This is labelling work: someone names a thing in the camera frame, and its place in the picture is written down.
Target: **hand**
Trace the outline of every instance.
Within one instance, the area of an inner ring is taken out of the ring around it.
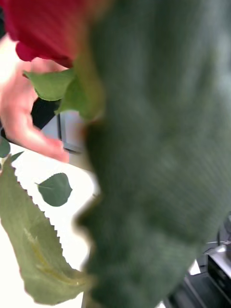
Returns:
[[[32,151],[68,162],[69,154],[64,151],[63,143],[47,138],[33,126],[31,111],[38,96],[31,82],[23,76],[24,70],[45,73],[65,68],[52,60],[39,58],[24,62],[18,58],[15,45],[8,36],[0,41],[0,120],[6,136]]]

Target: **red rose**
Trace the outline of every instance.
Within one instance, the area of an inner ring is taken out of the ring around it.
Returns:
[[[70,67],[87,0],[0,0],[6,31],[24,61],[36,57]]]

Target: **electronic device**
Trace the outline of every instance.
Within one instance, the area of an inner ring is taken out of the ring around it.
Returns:
[[[225,243],[207,256],[207,273],[231,304],[231,243]]]

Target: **white table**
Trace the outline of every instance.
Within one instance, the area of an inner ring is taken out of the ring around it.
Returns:
[[[89,254],[89,245],[81,233],[74,230],[73,216],[81,211],[93,193],[98,192],[95,176],[75,166],[58,162],[40,154],[26,150],[18,145],[11,144],[11,153],[24,153],[13,162],[16,176],[28,194],[32,196],[35,204],[45,212],[55,226],[60,236],[66,261],[75,269],[81,269],[83,262]],[[64,172],[73,189],[67,203],[61,207],[52,207],[45,203],[38,192],[35,183],[40,183],[51,175]],[[190,268],[191,274],[199,273],[195,262]],[[24,291],[24,284],[19,274],[19,267],[8,239],[7,233],[0,225],[0,307],[39,308],[44,305],[35,304],[33,299]],[[59,308],[81,308],[83,294],[76,299],[56,305]]]

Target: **serrated leaf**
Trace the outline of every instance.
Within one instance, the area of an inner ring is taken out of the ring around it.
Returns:
[[[24,71],[24,74],[32,82],[38,96],[46,101],[57,101],[63,98],[67,86],[74,78],[73,68],[43,74]]]
[[[89,288],[89,277],[66,262],[54,226],[17,182],[10,156],[0,175],[0,218],[25,290],[37,303],[56,305]]]
[[[65,173],[52,175],[47,180],[38,184],[38,190],[43,200],[51,206],[65,204],[72,192],[68,177]]]
[[[87,148],[103,200],[80,223],[104,308],[155,307],[230,210],[230,8],[118,0],[91,34],[107,102]]]
[[[9,142],[5,138],[0,137],[0,158],[5,158],[10,153],[10,150]]]
[[[24,151],[12,155],[11,162],[14,162],[22,153],[24,153]]]

